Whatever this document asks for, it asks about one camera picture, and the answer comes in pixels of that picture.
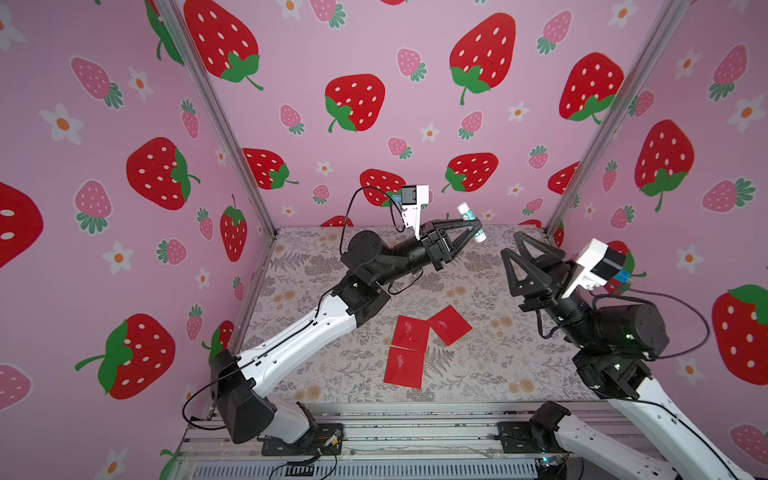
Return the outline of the aluminium frame post left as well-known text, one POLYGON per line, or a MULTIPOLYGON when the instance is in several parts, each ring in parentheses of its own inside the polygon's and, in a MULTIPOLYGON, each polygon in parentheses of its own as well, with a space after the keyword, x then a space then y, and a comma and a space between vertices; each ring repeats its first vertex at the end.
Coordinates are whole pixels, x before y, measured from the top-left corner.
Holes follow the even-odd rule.
POLYGON ((266 235, 270 240, 274 241, 277 236, 277 229, 259 194, 259 188, 252 179, 247 160, 239 142, 235 138, 222 104, 213 89, 208 72, 198 56, 189 29, 184 22, 182 10, 176 1, 160 0, 156 4, 164 16, 164 22, 169 34, 185 62, 186 69, 197 88, 216 133, 220 138, 221 145, 229 156, 229 160, 246 192, 252 209, 257 214, 266 235))

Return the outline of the aluminium frame post right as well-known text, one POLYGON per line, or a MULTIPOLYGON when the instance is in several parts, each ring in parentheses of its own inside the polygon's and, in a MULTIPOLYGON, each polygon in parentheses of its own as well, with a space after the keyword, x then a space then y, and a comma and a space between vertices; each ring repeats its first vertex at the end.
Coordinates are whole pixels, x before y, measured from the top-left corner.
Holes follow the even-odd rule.
POLYGON ((549 241, 554 242, 555 230, 565 219, 573 200, 588 183, 592 171, 609 146, 615 130, 620 126, 631 100, 652 73, 689 5, 690 2, 684 0, 664 2, 631 67, 625 74, 617 99, 613 101, 601 125, 584 150, 573 179, 569 182, 565 194, 544 229, 549 241))

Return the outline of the red envelope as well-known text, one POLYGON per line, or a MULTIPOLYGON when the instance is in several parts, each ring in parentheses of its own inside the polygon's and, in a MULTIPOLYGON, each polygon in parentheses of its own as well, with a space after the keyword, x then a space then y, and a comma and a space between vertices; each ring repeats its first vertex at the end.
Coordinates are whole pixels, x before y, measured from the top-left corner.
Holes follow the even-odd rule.
POLYGON ((451 346, 472 330, 472 326, 452 305, 439 311, 427 323, 446 346, 451 346))
POLYGON ((391 345, 393 347, 426 352, 431 328, 427 321, 406 317, 398 317, 391 345))
POLYGON ((424 352, 391 347, 388 354, 384 382, 396 386, 421 389, 424 363, 424 352))

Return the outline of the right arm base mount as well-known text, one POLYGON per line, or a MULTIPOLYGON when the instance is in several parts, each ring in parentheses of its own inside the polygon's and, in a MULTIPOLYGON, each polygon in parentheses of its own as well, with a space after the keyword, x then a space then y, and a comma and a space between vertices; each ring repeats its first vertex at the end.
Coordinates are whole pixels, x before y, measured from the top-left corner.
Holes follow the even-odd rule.
POLYGON ((553 401, 544 402, 524 422, 499 422, 497 434, 506 454, 553 454, 565 453, 556 440, 555 433, 560 430, 564 418, 571 417, 571 412, 553 401))

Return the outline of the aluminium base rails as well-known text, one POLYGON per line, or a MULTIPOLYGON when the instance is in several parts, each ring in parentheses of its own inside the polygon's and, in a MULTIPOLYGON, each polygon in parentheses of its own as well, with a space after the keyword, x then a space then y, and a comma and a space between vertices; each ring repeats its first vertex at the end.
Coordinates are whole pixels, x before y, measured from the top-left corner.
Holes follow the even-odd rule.
POLYGON ((188 430, 167 479, 674 479, 650 441, 610 405, 565 401, 563 442, 536 449, 538 402, 312 404, 319 459, 259 438, 236 444, 218 415, 188 430))

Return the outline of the aluminium frame post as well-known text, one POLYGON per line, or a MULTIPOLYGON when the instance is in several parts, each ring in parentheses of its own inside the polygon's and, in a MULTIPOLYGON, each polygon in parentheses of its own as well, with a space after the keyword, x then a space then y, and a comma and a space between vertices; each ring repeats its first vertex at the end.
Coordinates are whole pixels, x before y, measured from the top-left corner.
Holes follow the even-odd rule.
POLYGON ((182 10, 176 1, 160 0, 156 4, 164 16, 164 22, 169 34, 185 62, 186 69, 197 88, 216 133, 220 138, 221 145, 229 156, 229 160, 246 192, 252 209, 257 214, 266 235, 270 240, 274 241, 277 236, 277 229, 259 194, 259 188, 252 179, 247 160, 239 142, 235 138, 222 104, 213 89, 208 72, 198 56, 189 29, 184 22, 182 10))
POLYGON ((573 200, 588 183, 592 171, 609 146, 615 130, 620 126, 631 100, 652 73, 689 5, 690 2, 684 0, 664 2, 631 67, 625 74, 617 99, 613 101, 601 125, 584 150, 573 179, 569 182, 565 194, 544 229, 549 241, 554 242, 555 230, 565 219, 573 200))

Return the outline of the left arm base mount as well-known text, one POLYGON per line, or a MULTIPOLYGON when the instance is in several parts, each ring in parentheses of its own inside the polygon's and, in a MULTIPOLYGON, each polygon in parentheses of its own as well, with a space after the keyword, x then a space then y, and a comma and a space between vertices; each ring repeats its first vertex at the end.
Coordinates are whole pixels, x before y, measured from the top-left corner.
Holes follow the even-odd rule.
POLYGON ((295 457, 339 454, 345 435, 342 423, 318 423, 303 403, 296 402, 279 406, 261 437, 262 456, 295 457))

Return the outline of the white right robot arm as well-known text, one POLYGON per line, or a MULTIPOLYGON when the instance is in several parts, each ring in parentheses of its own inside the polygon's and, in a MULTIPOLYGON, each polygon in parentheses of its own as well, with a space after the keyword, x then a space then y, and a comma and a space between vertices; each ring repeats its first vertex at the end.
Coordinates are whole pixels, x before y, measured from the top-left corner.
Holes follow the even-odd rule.
POLYGON ((587 426, 567 407, 544 402, 529 420, 534 449, 554 447, 580 456, 621 479, 748 479, 750 473, 718 449, 676 406, 650 364, 669 343, 658 307, 620 297, 600 308, 581 295, 627 281, 626 253, 593 239, 574 260, 524 232, 501 258, 512 296, 524 312, 548 315, 554 331, 577 347, 573 358, 585 386, 619 411, 662 455, 655 460, 587 426))

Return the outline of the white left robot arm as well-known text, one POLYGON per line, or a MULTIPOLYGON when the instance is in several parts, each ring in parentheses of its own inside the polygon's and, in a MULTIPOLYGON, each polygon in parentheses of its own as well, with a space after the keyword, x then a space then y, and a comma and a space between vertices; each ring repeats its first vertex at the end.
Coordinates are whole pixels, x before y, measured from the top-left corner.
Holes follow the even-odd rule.
POLYGON ((231 441, 266 435, 288 445, 309 443, 317 429, 313 416, 300 403, 270 401, 274 387, 327 344, 376 316, 391 298, 390 284, 427 266, 441 270, 481 228, 477 219, 435 220, 419 237, 395 246, 370 230, 355 234, 341 255, 345 276, 313 311, 255 348, 214 355, 211 398, 231 441))

